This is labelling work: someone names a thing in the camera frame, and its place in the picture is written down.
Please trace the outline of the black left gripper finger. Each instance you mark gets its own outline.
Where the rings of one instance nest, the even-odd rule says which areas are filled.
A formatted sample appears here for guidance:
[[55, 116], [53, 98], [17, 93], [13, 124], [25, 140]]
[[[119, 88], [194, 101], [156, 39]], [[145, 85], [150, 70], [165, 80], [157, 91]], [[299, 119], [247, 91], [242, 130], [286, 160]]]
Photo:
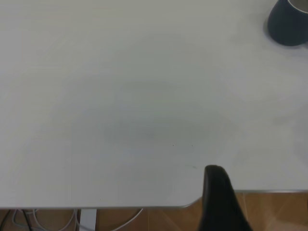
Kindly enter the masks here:
[[205, 167], [199, 231], [251, 231], [224, 168]]

